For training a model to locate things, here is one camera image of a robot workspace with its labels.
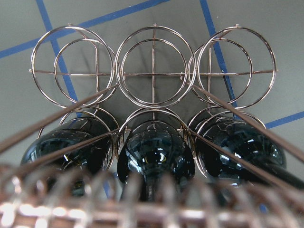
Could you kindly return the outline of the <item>dark wine bottle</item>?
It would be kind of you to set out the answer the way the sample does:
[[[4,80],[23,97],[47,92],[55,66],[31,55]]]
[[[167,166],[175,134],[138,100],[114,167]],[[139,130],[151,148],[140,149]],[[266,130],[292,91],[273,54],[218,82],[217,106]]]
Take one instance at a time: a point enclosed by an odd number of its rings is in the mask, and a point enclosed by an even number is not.
[[[195,175],[194,158],[175,128],[162,121],[146,121],[130,132],[119,153],[119,180],[127,184],[133,172],[142,177],[140,200],[153,201],[165,173],[173,176],[178,189],[186,186]]]
[[[25,151],[21,164],[32,163],[44,155],[105,135],[87,146],[66,152],[59,158],[47,162],[60,171],[72,168],[88,171],[92,176],[105,171],[113,163],[115,149],[113,130],[119,127],[115,117],[100,107],[86,108],[81,116],[68,120],[50,132],[39,136]]]
[[[195,133],[297,189],[304,188],[303,180],[286,169],[286,156],[282,147],[264,136],[253,126],[233,118],[230,111],[214,112],[215,107],[201,110],[194,115],[188,126]],[[196,159],[200,171],[215,180],[232,180],[235,185],[244,182],[262,183],[257,175],[249,172],[240,163],[220,153],[199,138],[194,139]]]

